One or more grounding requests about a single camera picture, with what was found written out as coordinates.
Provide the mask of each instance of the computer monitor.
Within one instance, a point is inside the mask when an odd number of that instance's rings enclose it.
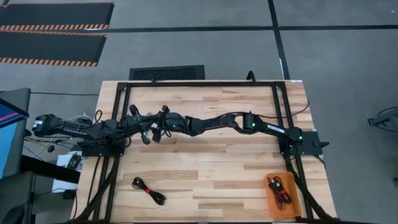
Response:
[[[28,117],[29,114],[26,111],[0,98],[0,128]]]

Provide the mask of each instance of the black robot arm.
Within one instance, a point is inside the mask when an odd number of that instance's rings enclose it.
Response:
[[[142,141],[149,144],[147,132],[154,133],[152,140],[159,143],[161,137],[171,132],[183,133],[189,136],[197,136],[205,131],[218,128],[233,128],[241,134],[265,133],[281,138],[287,144],[302,142],[302,130],[300,128],[285,129],[267,122],[263,122],[260,115],[247,112],[226,113],[215,118],[199,119],[189,116],[183,117],[178,113],[170,113],[167,106],[154,115],[140,115],[136,106],[130,106],[132,115],[126,115],[120,121],[107,119],[94,124],[79,124],[58,118],[53,114],[45,114],[36,118],[33,132],[38,137],[64,134],[76,138],[86,139],[79,142],[85,146],[112,146],[137,133],[141,133]],[[242,127],[235,121],[238,116],[243,117]]]

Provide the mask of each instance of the black clamp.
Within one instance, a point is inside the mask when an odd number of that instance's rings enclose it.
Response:
[[[156,85],[156,80],[155,80],[154,74],[150,75],[150,80],[152,81],[152,85]]]
[[[256,85],[256,76],[254,76],[254,73],[252,71],[249,71],[248,76],[246,77],[246,80],[251,80],[252,85]]]

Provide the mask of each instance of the blue screen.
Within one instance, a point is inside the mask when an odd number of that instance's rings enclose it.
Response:
[[[21,118],[23,116],[23,114],[14,111],[8,106],[0,104],[0,125]]]

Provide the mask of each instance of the hazard tape stripe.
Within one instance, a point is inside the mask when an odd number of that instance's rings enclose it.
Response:
[[[69,25],[1,25],[0,30],[83,30],[107,29],[107,24],[69,24]]]
[[[88,35],[88,36],[108,37],[106,34],[89,34],[89,33],[78,33],[78,32],[25,31],[25,30],[0,30],[0,32],[17,32],[25,34],[50,34],[50,35]]]
[[[43,60],[43,59],[27,59],[27,58],[6,58],[0,57],[1,63],[21,63],[29,65],[61,65],[61,66],[79,66],[79,67],[96,67],[96,62],[80,62],[68,60]]]

